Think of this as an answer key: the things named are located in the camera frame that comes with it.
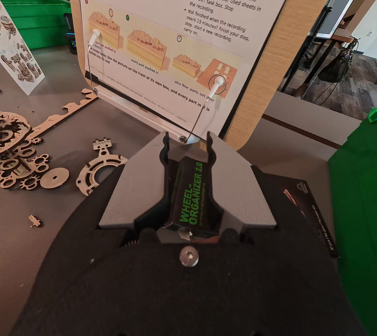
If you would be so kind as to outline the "jagged wooden offcut strip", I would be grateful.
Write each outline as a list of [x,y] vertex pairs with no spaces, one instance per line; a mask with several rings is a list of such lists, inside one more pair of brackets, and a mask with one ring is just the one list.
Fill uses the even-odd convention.
[[85,98],[81,100],[80,103],[68,103],[65,106],[63,106],[62,109],[67,111],[65,114],[55,114],[49,116],[43,123],[39,124],[36,127],[33,127],[32,132],[29,135],[29,138],[33,139],[40,136],[44,132],[48,131],[58,123],[62,122],[69,116],[78,112],[83,107],[87,106],[89,103],[97,99],[97,95],[94,94],[93,91],[90,89],[82,89],[81,93],[85,95]]

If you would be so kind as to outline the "white illustrated booklet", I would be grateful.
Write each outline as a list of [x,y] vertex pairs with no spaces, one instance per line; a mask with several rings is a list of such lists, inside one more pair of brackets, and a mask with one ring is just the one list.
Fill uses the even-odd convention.
[[2,3],[0,4],[0,57],[1,65],[26,95],[30,95],[45,78]]

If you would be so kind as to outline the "black model kit box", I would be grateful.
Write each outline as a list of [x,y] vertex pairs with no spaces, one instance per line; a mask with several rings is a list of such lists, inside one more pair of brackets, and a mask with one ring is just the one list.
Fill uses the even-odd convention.
[[[177,231],[182,239],[189,241],[191,237],[208,239],[219,235],[223,215],[210,202],[209,165],[184,157],[180,162],[171,160],[168,171],[170,215],[165,228]],[[274,174],[267,174],[267,177],[307,219],[330,256],[339,258],[336,243],[308,182]]]

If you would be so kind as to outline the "printed instruction sheet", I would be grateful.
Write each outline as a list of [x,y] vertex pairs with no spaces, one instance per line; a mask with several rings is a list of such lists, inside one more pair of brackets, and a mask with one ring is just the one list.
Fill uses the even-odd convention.
[[190,132],[223,136],[285,0],[80,0],[92,81]]

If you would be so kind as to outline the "black device with display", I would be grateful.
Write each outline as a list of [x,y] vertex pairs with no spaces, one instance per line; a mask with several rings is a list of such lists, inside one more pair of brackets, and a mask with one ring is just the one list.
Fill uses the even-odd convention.
[[73,18],[71,13],[64,13],[64,19],[68,26],[68,30],[65,34],[65,38],[67,41],[67,45],[69,47],[69,51],[73,55],[77,55],[77,45],[76,45],[76,38],[75,38],[75,32],[74,32],[74,26],[73,26]]

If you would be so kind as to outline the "round wooden gear assembly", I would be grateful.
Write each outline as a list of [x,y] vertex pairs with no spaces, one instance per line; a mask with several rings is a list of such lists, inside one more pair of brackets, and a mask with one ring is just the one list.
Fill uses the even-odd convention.
[[20,156],[30,158],[36,154],[32,145],[44,142],[40,137],[31,137],[32,128],[27,120],[15,113],[0,113],[1,160]]

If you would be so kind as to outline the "round wooden frame with tab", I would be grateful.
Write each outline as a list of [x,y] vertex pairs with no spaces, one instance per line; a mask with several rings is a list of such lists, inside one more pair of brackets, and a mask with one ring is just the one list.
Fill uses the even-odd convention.
[[99,186],[95,176],[100,169],[111,166],[118,167],[128,161],[122,155],[110,154],[109,148],[111,147],[110,138],[105,137],[93,141],[93,149],[99,151],[98,157],[84,164],[76,180],[77,187],[85,196],[90,195]]

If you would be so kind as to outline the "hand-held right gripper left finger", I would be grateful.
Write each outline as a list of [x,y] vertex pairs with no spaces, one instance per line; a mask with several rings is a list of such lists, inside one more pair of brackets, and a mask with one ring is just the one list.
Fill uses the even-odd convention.
[[104,214],[102,229],[158,230],[167,221],[168,132],[160,133],[125,164]]

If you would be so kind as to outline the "framed whiteboard on stand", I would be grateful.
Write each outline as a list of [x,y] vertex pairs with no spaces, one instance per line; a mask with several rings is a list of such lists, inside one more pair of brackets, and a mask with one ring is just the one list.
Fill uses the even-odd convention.
[[316,37],[331,38],[352,2],[353,0],[328,0],[327,7],[332,10],[325,18]]

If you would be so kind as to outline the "black hanging bag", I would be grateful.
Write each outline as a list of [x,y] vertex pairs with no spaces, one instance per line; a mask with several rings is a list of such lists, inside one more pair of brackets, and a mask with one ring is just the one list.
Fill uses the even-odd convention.
[[358,44],[359,39],[354,38],[347,48],[342,49],[337,57],[319,72],[318,79],[329,83],[339,83],[352,64],[353,56],[357,50],[355,46]]

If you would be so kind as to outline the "green plastic crate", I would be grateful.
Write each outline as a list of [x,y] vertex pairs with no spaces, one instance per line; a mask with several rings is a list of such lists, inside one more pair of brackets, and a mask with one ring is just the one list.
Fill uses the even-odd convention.
[[1,0],[26,45],[30,49],[66,45],[68,25],[65,13],[71,13],[67,0]]

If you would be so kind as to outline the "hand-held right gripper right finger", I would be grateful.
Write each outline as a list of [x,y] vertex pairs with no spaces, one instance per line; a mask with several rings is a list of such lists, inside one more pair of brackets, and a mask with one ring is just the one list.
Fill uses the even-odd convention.
[[251,164],[211,131],[207,132],[207,152],[211,200],[222,212],[219,230],[275,228]]

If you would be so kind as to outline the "cluster of small wooden rings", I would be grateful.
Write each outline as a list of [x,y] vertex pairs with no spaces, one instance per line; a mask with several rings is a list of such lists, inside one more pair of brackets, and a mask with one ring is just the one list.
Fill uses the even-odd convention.
[[9,189],[18,184],[21,189],[33,190],[40,183],[41,175],[49,170],[48,154],[32,157],[34,148],[16,149],[3,154],[0,164],[0,187]]

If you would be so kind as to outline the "light wooden stand board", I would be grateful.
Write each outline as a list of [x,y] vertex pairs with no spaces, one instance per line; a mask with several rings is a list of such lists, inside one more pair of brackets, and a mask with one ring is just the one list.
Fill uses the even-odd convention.
[[[80,69],[86,77],[85,59],[87,58],[88,42],[83,36],[81,4],[80,0],[70,1],[78,43]],[[235,150],[243,147],[249,140],[325,2],[326,0],[285,0],[247,82],[242,98],[231,117],[230,124],[225,134],[219,136]],[[132,117],[113,105],[111,108]],[[186,145],[199,143],[203,147],[206,139],[192,134]]]

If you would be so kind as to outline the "wooden disc with square hole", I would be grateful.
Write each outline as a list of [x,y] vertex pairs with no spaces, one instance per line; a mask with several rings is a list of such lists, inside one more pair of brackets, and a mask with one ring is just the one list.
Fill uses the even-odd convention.
[[57,188],[63,185],[69,178],[69,171],[66,168],[54,168],[40,178],[40,186],[46,189]]

